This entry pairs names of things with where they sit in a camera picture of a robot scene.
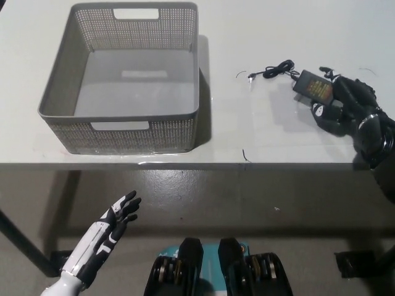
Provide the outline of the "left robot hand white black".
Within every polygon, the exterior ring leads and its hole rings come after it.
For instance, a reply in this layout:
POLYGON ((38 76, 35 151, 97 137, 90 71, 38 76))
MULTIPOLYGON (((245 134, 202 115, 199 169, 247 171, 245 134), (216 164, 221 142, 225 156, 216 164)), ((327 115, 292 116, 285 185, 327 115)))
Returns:
POLYGON ((85 232, 62 268, 78 278, 84 288, 94 281, 99 269, 123 236, 127 224, 137 219, 141 198, 136 191, 121 197, 85 232))

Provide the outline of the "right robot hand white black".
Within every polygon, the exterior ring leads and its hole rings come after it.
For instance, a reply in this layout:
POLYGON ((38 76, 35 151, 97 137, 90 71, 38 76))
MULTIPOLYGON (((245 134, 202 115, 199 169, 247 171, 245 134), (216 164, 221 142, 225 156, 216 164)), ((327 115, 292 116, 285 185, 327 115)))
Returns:
POLYGON ((319 70, 331 81, 333 100, 329 104, 311 102, 310 111, 318 127, 335 136, 345 136, 353 134, 365 118, 382 112, 371 86, 332 68, 320 67, 319 70))

